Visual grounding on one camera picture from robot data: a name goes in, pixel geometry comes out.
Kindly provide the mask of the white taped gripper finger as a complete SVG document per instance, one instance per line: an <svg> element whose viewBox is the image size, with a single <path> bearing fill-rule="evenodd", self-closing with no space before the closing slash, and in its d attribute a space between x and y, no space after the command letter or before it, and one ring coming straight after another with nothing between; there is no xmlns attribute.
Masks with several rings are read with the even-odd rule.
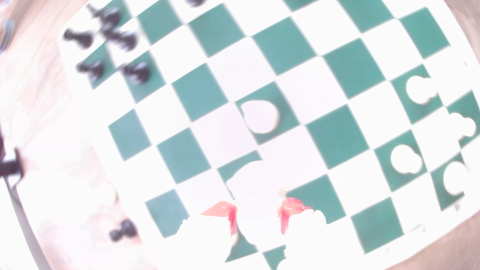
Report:
<svg viewBox="0 0 480 270"><path fill-rule="evenodd" d="M237 233L237 206L219 201L201 214L182 221L179 230L161 244L159 270L219 270L231 253Z"/></svg>
<svg viewBox="0 0 480 270"><path fill-rule="evenodd" d="M286 197L278 210L281 234L285 237L285 258L278 270L336 270L336 254L325 215Z"/></svg>

